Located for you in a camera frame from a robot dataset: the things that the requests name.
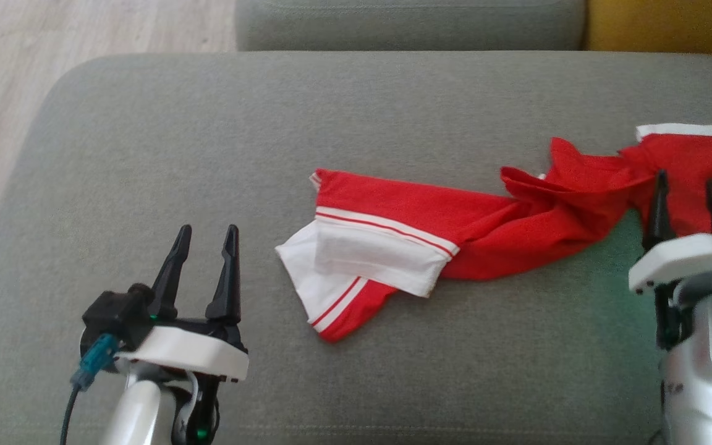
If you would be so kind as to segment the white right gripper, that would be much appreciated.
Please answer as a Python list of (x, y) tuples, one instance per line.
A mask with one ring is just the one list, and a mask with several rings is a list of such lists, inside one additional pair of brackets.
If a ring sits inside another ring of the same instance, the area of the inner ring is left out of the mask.
[[(712, 179), (705, 185), (712, 233)], [(655, 193), (645, 223), (642, 248), (647, 253), (628, 271), (628, 289), (655, 299), (656, 346), (671, 350), (690, 336), (687, 315), (712, 295), (712, 234), (676, 239), (669, 215), (669, 176), (656, 174)]]

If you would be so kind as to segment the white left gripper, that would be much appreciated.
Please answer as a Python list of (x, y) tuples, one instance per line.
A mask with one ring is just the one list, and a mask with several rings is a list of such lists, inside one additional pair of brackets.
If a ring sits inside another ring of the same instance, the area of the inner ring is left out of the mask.
[[(152, 285), (152, 318), (176, 318), (191, 238), (192, 226), (181, 226)], [(248, 376), (248, 352), (235, 327), (241, 322), (239, 246), (239, 228), (231, 224), (214, 298), (205, 310), (208, 320), (227, 326), (223, 335), (158, 326), (136, 351), (116, 355), (115, 369), (126, 384), (113, 411), (113, 445), (213, 445), (221, 422), (220, 384)]]

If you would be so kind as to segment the red shorts white trim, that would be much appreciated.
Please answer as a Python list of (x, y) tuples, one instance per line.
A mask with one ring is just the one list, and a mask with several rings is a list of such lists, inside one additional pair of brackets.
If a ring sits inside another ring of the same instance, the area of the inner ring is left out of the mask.
[(619, 152), (642, 189), (631, 198), (642, 225), (650, 219), (656, 174), (667, 172), (672, 230), (679, 236), (710, 231), (706, 181), (712, 179), (712, 125), (650, 124), (636, 128), (637, 142)]

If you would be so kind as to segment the red basketball jersey white sleeves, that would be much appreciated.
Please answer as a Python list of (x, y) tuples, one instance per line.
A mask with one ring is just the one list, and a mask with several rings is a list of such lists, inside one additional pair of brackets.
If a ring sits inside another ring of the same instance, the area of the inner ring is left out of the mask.
[(326, 341), (363, 326), (397, 291), (429, 297), (438, 279), (492, 281), (603, 240), (652, 172), (622, 156), (551, 142), (551, 168), (504, 167), (508, 195), (317, 169), (313, 220), (278, 245), (308, 318)]

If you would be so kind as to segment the yellow sofa cushion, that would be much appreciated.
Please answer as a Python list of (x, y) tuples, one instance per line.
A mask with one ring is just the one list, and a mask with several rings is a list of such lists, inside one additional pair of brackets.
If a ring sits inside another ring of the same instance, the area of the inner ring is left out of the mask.
[(712, 54), (712, 0), (588, 0), (583, 48)]

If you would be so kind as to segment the grey sofa seat cushion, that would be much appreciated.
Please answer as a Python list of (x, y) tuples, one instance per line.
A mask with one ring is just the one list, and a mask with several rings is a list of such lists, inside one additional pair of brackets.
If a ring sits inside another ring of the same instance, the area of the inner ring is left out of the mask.
[(543, 268), (393, 296), (328, 344), (274, 251), (313, 216), (316, 168), (502, 194), (550, 141), (613, 155), (643, 124), (712, 124), (712, 56), (125, 54), (54, 84), (0, 206), (0, 445), (57, 445), (82, 313), (152, 284), (192, 225), (177, 304), (202, 316), (240, 228), (248, 378), (228, 443), (645, 443), (655, 309), (627, 289), (638, 216)]

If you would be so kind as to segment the grey sofa back cushion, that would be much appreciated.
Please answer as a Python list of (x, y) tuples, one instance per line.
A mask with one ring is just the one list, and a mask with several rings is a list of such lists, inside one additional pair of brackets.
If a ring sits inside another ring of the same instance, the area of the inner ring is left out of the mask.
[(586, 0), (235, 0), (239, 51), (573, 51)]

